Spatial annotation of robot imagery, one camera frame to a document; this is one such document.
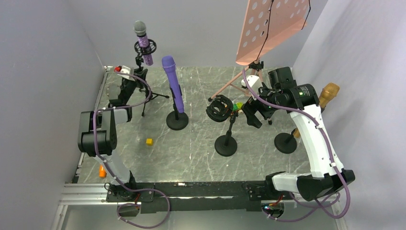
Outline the black shock mount desk stand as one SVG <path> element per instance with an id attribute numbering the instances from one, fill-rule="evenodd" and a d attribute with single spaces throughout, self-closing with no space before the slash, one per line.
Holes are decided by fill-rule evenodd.
<path id="1" fill-rule="evenodd" d="M 208 117 L 223 124 L 223 134 L 216 138 L 214 149 L 222 157 L 231 157 L 237 151 L 237 141 L 232 136 L 232 128 L 238 117 L 233 102 L 226 96 L 216 95 L 205 109 Z"/>

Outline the glitter purple silver microphone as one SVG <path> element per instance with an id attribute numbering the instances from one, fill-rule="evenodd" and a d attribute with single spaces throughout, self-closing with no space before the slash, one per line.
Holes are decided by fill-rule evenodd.
<path id="1" fill-rule="evenodd" d="M 138 52 L 144 57 L 145 64 L 147 66 L 153 65 L 152 53 L 155 51 L 154 42 L 150 43 L 147 36 L 147 28 L 144 22 L 135 21 L 134 32 L 138 39 Z"/>

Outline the orange microphone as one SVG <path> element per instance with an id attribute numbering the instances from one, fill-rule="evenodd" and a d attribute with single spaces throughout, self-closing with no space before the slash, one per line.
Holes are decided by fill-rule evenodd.
<path id="1" fill-rule="evenodd" d="M 99 177 L 100 178 L 105 178 L 107 175 L 104 167 L 102 165 L 99 166 Z"/>

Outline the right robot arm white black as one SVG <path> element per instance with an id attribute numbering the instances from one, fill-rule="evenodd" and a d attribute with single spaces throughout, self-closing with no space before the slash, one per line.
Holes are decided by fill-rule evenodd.
<path id="1" fill-rule="evenodd" d="M 275 172 L 266 176 L 264 193 L 276 199 L 282 192 L 300 194 L 306 201 L 331 195 L 355 181 L 353 170 L 346 170 L 330 142 L 322 118 L 321 103 L 311 84 L 297 85 L 289 67 L 273 70 L 269 74 L 268 88 L 258 76 L 244 76 L 242 86 L 251 97 L 242 106 L 247 124 L 260 128 L 256 117 L 271 118 L 277 110 L 285 110 L 300 132 L 310 163 L 309 173 Z"/>

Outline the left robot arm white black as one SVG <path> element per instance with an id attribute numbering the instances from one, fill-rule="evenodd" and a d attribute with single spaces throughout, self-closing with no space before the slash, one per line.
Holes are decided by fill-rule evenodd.
<path id="1" fill-rule="evenodd" d="M 115 149 L 117 146 L 116 125 L 130 122 L 132 108 L 128 101 L 136 88 L 146 89 L 145 81 L 148 70 L 137 68 L 125 70 L 118 66 L 122 78 L 120 86 L 112 86 L 108 91 L 108 110 L 106 112 L 85 111 L 79 118 L 78 148 L 87 153 L 101 165 L 108 165 L 110 178 L 108 191 L 125 201 L 136 198 L 138 188 L 131 171 L 125 167 Z"/>

